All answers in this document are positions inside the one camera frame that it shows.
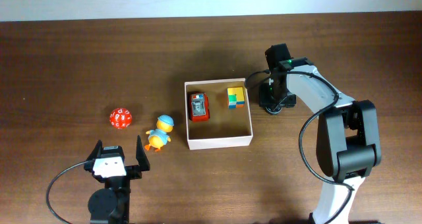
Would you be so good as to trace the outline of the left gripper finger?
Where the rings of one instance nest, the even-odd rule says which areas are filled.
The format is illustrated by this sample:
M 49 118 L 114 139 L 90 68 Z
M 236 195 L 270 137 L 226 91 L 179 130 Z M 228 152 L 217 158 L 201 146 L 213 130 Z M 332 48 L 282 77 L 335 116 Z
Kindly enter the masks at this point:
M 142 141 L 139 135 L 136 138 L 136 160 L 138 161 L 138 165 L 141 171 L 150 170 L 150 162 L 145 154 L 144 146 L 142 145 Z
M 86 158 L 87 161 L 91 161 L 97 159 L 101 156 L 102 152 L 102 141 L 98 140 L 94 149 L 91 151 L 90 155 Z

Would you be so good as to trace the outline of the colourful puzzle cube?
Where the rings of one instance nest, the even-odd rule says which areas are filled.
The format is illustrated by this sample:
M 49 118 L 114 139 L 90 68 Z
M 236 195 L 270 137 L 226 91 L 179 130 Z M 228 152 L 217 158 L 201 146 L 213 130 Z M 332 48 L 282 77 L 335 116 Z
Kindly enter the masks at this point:
M 229 109 L 241 108 L 245 105 L 245 93 L 243 87 L 227 89 L 227 106 Z

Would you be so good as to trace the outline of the red toy truck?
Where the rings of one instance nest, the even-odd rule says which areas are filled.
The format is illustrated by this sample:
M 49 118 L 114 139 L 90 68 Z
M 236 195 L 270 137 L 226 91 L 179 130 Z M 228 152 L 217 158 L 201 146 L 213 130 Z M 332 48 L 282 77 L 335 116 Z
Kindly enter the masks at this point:
M 189 95 L 189 118 L 192 122 L 205 122 L 210 119 L 209 102 L 205 93 Z

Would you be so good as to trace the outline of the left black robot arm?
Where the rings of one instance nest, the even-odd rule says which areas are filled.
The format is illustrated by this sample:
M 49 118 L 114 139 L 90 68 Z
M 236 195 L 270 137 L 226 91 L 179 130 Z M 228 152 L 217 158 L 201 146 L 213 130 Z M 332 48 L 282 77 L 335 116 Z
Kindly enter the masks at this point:
M 98 141 L 84 164 L 84 170 L 92 174 L 104 187 L 93 193 L 88 201 L 91 223 L 128 223 L 131 197 L 131 181 L 142 178 L 150 170 L 150 163 L 136 138 L 136 165 L 125 165 L 121 146 L 104 147 Z

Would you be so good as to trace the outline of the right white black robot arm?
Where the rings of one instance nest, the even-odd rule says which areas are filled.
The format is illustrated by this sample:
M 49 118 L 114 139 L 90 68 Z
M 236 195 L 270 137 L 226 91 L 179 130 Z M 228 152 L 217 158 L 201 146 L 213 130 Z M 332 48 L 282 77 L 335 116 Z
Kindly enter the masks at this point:
M 277 115 L 300 99 L 312 112 L 298 137 L 304 165 L 322 181 L 309 223 L 348 223 L 357 190 L 382 157 L 375 105 L 343 94 L 308 58 L 293 58 L 284 43 L 270 46 L 264 55 L 269 76 L 260 83 L 259 105 Z M 318 123 L 316 158 L 321 174 L 310 166 L 303 149 L 305 130 L 313 121 Z

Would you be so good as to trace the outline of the black round cap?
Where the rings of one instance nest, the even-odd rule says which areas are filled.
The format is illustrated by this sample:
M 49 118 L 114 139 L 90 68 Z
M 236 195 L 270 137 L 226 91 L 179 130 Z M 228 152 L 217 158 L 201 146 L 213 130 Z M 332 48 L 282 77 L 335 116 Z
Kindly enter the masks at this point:
M 282 110 L 281 107 L 275 107 L 275 108 L 265 107 L 265 111 L 270 115 L 277 115 L 281 112 L 281 110 Z

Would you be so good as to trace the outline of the yellow duck toy blue hat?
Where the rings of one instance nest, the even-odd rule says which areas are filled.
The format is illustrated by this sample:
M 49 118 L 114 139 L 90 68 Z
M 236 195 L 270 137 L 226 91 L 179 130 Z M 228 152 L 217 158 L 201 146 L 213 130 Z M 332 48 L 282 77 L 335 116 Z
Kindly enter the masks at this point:
M 154 148 L 156 152 L 160 151 L 168 142 L 171 142 L 169 133 L 173 130 L 174 120 L 169 115 L 160 115 L 158 117 L 156 128 L 147 130 L 148 143 L 144 146 L 145 150 Z

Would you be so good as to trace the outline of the red lettered ball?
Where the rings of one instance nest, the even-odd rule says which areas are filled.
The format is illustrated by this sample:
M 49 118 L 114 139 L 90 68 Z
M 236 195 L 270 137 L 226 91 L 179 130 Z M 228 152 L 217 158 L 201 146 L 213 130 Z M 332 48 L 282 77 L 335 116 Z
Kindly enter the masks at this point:
M 116 108 L 114 109 L 110 116 L 109 121 L 114 128 L 125 129 L 132 122 L 133 116 L 128 109 L 125 108 Z

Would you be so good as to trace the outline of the white cardboard box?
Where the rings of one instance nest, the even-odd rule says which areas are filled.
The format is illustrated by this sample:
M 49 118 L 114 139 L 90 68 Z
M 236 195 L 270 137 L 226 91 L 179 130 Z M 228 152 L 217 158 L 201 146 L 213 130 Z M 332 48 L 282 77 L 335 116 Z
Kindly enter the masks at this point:
M 245 103 L 242 107 L 230 109 L 228 88 L 243 89 Z M 185 123 L 187 143 L 190 150 L 230 148 L 248 146 L 253 138 L 249 95 L 244 78 L 203 80 L 184 83 Z M 206 94 L 210 118 L 194 122 L 189 107 L 193 94 Z

